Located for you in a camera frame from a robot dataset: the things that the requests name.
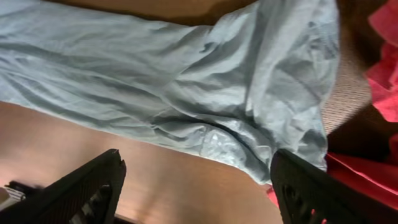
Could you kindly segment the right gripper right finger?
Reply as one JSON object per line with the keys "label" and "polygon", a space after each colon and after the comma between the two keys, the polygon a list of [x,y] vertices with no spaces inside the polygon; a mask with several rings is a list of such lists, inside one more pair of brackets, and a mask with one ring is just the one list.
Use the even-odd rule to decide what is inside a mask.
{"label": "right gripper right finger", "polygon": [[271,180],[284,223],[397,223],[397,210],[342,184],[286,149],[274,154]]}

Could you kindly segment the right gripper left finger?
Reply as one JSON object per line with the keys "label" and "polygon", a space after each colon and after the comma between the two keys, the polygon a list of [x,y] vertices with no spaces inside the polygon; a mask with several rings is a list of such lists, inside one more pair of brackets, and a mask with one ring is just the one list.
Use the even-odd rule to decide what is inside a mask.
{"label": "right gripper left finger", "polygon": [[109,149],[37,194],[1,211],[1,223],[113,223],[126,163]]}

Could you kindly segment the light blue t-shirt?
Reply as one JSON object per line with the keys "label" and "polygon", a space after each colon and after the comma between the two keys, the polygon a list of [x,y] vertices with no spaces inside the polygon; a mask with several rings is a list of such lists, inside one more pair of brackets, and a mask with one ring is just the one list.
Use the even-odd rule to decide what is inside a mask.
{"label": "light blue t-shirt", "polygon": [[286,149],[326,170],[336,2],[256,1],[183,26],[49,1],[1,2],[1,100],[236,167]]}

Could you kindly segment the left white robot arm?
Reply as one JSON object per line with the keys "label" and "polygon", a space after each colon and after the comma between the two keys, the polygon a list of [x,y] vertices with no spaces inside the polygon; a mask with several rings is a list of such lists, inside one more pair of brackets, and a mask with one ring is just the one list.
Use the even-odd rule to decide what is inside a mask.
{"label": "left white robot arm", "polygon": [[1,210],[19,203],[39,192],[44,188],[38,185],[27,185],[15,180],[1,186]]}

